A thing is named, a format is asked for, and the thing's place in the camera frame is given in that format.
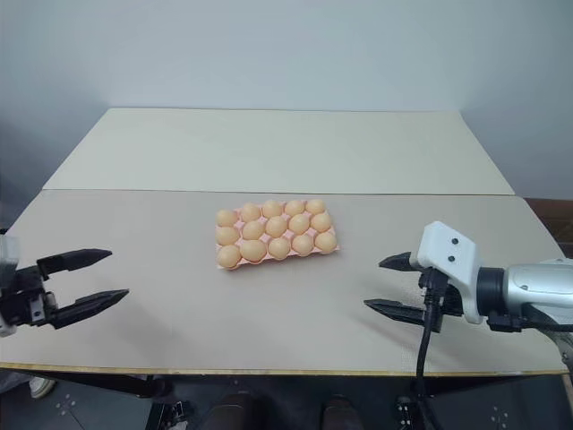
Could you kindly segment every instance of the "beige tabletop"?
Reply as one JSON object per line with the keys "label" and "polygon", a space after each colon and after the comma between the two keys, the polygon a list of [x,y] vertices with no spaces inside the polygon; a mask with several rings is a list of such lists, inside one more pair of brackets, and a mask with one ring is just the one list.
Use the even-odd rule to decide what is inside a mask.
{"label": "beige tabletop", "polygon": [[[21,266],[84,247],[113,255],[46,284],[60,305],[129,288],[118,305],[55,331],[20,327],[0,342],[0,366],[126,373],[414,374],[422,328],[363,304],[421,304],[413,273],[377,262],[415,249],[441,220],[472,238],[483,262],[504,267],[562,256],[543,225],[512,196],[321,195],[338,232],[331,255],[223,271],[215,263],[218,209],[309,195],[44,190],[11,235]],[[536,331],[492,332],[445,317],[428,374],[561,373]]]}

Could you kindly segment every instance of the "egg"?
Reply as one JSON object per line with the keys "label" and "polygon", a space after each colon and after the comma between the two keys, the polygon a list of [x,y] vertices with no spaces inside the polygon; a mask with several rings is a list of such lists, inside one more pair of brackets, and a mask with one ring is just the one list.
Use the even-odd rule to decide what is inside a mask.
{"label": "egg", "polygon": [[277,217],[282,215],[283,206],[274,200],[268,200],[262,205],[262,216],[265,218]]}
{"label": "egg", "polygon": [[217,212],[217,225],[219,227],[233,227],[238,221],[235,211],[230,211],[229,209],[222,209]]}
{"label": "egg", "polygon": [[328,212],[316,214],[311,218],[311,227],[319,233],[328,230],[330,226],[332,226],[332,220]]}
{"label": "egg", "polygon": [[241,219],[244,222],[255,221],[261,216],[261,210],[259,206],[253,203],[245,203],[243,208],[241,208]]}
{"label": "egg", "polygon": [[240,251],[245,260],[259,262],[267,254],[267,246],[260,240],[245,240]]}
{"label": "egg", "polygon": [[309,211],[312,215],[316,215],[317,213],[323,213],[326,209],[324,202],[319,199],[309,200],[306,203],[306,210]]}
{"label": "egg", "polygon": [[265,231],[271,237],[281,237],[287,231],[287,220],[282,217],[272,217],[267,221]]}
{"label": "egg", "polygon": [[219,227],[215,232],[215,238],[219,245],[232,245],[239,240],[239,232],[234,227]]}
{"label": "egg", "polygon": [[230,269],[235,267],[241,260],[239,248],[235,245],[223,246],[218,250],[217,262],[220,266]]}
{"label": "egg", "polygon": [[300,235],[293,238],[293,249],[302,257],[310,254],[313,248],[314,244],[310,236]]}
{"label": "egg", "polygon": [[296,235],[302,235],[310,226],[311,222],[303,213],[294,215],[294,217],[288,221],[288,229]]}
{"label": "egg", "polygon": [[304,203],[301,202],[300,200],[291,200],[285,205],[285,214],[290,215],[291,217],[293,215],[296,215],[297,213],[303,213],[303,212],[304,212]]}
{"label": "egg", "polygon": [[289,252],[290,244],[285,238],[279,237],[278,239],[272,239],[269,242],[269,254],[277,260],[284,260],[287,258]]}
{"label": "egg", "polygon": [[243,227],[243,239],[255,240],[262,236],[265,227],[259,221],[249,221]]}
{"label": "egg", "polygon": [[337,239],[332,233],[320,233],[314,238],[314,244],[323,253],[329,254],[337,247]]}

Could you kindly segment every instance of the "robotic arm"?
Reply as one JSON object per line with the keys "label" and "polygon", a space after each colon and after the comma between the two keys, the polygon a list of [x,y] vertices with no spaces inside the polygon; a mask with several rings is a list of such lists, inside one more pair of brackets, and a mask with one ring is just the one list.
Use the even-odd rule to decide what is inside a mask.
{"label": "robotic arm", "polygon": [[432,330],[440,332],[444,314],[472,324],[487,319],[493,331],[536,328],[557,345],[573,372],[573,260],[519,264],[507,269],[482,267],[477,246],[439,221],[425,227],[416,253],[392,255],[380,267],[420,271],[426,310],[390,300],[366,300],[394,320],[424,325],[428,306],[435,312]]}
{"label": "robotic arm", "polygon": [[52,255],[35,266],[16,270],[18,244],[13,237],[0,236],[0,337],[10,336],[22,324],[51,324],[56,329],[90,318],[119,302],[129,289],[102,291],[58,308],[54,293],[44,290],[44,281],[58,271],[75,271],[111,255],[101,249],[82,249]]}

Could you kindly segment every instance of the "pink egg tray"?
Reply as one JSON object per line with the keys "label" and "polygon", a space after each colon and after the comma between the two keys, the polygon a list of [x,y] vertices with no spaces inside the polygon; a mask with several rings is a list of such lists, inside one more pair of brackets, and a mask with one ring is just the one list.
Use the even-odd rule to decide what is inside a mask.
{"label": "pink egg tray", "polygon": [[[327,214],[329,215],[329,212],[327,212],[327,210],[326,210],[326,206],[324,206],[323,211],[321,211],[321,212],[319,212],[319,213],[316,213],[316,210],[314,211],[314,213],[311,213],[311,212],[309,212],[308,209],[307,209],[307,208],[308,208],[308,206],[307,206],[307,203],[308,203],[308,202],[307,202],[307,201],[294,201],[294,202],[301,202],[301,203],[304,205],[304,211],[302,211],[302,212],[300,212],[300,213],[302,213],[306,218],[308,218],[309,223],[312,221],[312,217],[315,217],[316,215],[319,215],[319,214],[322,214],[322,213],[327,213]],[[323,203],[322,201],[316,201],[316,200],[315,200],[315,201],[312,201],[312,202],[319,202],[319,203],[321,203],[322,205],[324,205],[324,203]],[[294,217],[295,215],[297,215],[297,214],[291,216],[291,215],[288,215],[287,213],[285,213],[284,209],[285,209],[285,206],[286,206],[286,204],[287,204],[288,202],[277,202],[277,203],[278,203],[278,204],[281,206],[281,208],[282,208],[282,211],[281,211],[281,213],[280,213],[279,216],[280,216],[282,219],[284,219],[284,220],[286,221],[287,225],[288,225],[288,221],[291,220],[291,218],[293,218],[293,217]],[[227,213],[227,215],[230,214],[230,212],[232,212],[232,213],[235,214],[236,221],[232,224],[232,227],[236,229],[236,231],[238,232],[238,236],[239,236],[239,237],[238,237],[238,239],[237,239],[234,243],[232,243],[232,244],[221,245],[220,243],[217,243],[217,241],[216,241],[216,251],[217,251],[217,255],[219,256],[219,252],[221,251],[221,248],[223,248],[223,247],[236,246],[236,247],[239,248],[239,250],[240,250],[239,253],[241,254],[241,257],[240,257],[239,261],[238,261],[235,265],[232,265],[232,266],[230,266],[230,267],[222,266],[222,265],[220,264],[220,261],[219,261],[219,258],[218,258],[218,267],[219,267],[220,269],[234,270],[234,269],[237,269],[238,267],[240,267],[240,266],[242,266],[242,265],[244,265],[244,264],[260,264],[260,263],[262,263],[262,262],[264,262],[264,261],[267,261],[267,260],[277,260],[277,261],[280,261],[280,260],[284,260],[285,258],[290,257],[290,256],[293,256],[293,255],[298,256],[298,257],[305,257],[305,256],[312,255],[312,254],[331,254],[332,252],[337,251],[337,250],[340,249],[340,246],[338,245],[338,243],[337,243],[337,241],[336,241],[336,232],[335,232],[335,229],[334,229],[334,226],[333,226],[333,223],[332,223],[331,219],[330,219],[329,227],[328,227],[327,229],[325,229],[325,227],[323,226],[323,227],[321,228],[321,231],[318,231],[317,229],[315,229],[315,228],[313,228],[312,226],[310,226],[310,227],[308,227],[308,228],[300,235],[300,236],[302,236],[302,235],[307,235],[307,236],[309,236],[309,237],[311,238],[311,240],[312,240],[312,243],[313,243],[313,248],[312,248],[312,250],[311,250],[309,253],[303,253],[303,254],[301,254],[301,253],[298,253],[295,249],[293,249],[293,242],[292,242],[293,239],[294,239],[296,236],[299,236],[299,235],[297,235],[294,231],[292,231],[292,230],[290,229],[290,227],[287,227],[287,228],[286,228],[286,231],[285,231],[282,235],[280,235],[280,236],[274,236],[274,237],[273,237],[273,236],[270,236],[270,235],[268,234],[268,232],[267,232],[266,227],[267,227],[267,222],[269,221],[269,218],[271,218],[271,217],[268,217],[268,218],[267,218],[267,217],[264,216],[264,214],[263,214],[263,205],[262,205],[262,204],[255,204],[255,206],[257,206],[257,207],[259,208],[259,210],[261,211],[261,215],[260,215],[259,218],[257,218],[257,219],[252,219],[252,220],[256,220],[256,221],[258,221],[259,223],[261,223],[261,224],[264,226],[264,230],[263,230],[261,236],[259,237],[259,239],[255,239],[255,240],[259,240],[259,241],[261,241],[261,242],[265,245],[266,253],[265,253],[264,256],[263,256],[262,258],[260,258],[260,260],[258,260],[258,261],[250,261],[250,260],[247,260],[246,258],[244,258],[244,256],[243,256],[244,252],[243,252],[243,249],[242,249],[241,245],[246,241],[246,239],[244,239],[244,237],[243,237],[243,228],[244,228],[244,226],[245,226],[245,224],[246,224],[247,222],[242,219],[242,210],[243,210],[243,208],[236,208],[236,209],[233,209],[233,210],[230,210],[230,211],[222,210],[222,211],[220,211],[219,213],[221,213],[221,212],[224,211],[224,212]],[[216,226],[216,235],[217,235],[218,230],[220,230],[221,228],[224,228],[224,227],[231,227],[231,224],[229,223],[229,224],[226,224],[225,226],[221,226],[221,224],[218,223],[218,225]],[[316,239],[316,237],[317,237],[320,233],[329,233],[329,234],[331,234],[332,236],[334,236],[334,243],[333,243],[333,244],[330,244],[330,246],[328,247],[328,249],[326,249],[326,252],[325,252],[325,249],[320,249],[320,248],[315,244],[315,239]],[[286,240],[288,241],[288,243],[290,244],[290,250],[288,251],[288,253],[286,254],[286,256],[283,257],[283,258],[276,258],[275,256],[273,256],[273,255],[269,252],[269,243],[270,243],[270,241],[272,241],[273,239],[278,238],[278,237],[282,237],[282,238],[286,239]]]}

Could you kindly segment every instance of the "white wall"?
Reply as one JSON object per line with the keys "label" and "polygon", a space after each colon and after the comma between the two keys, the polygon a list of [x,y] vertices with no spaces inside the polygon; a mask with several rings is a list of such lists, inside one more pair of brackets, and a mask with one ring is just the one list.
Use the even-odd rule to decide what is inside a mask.
{"label": "white wall", "polygon": [[461,110],[573,198],[570,0],[0,0],[0,223],[107,107]]}

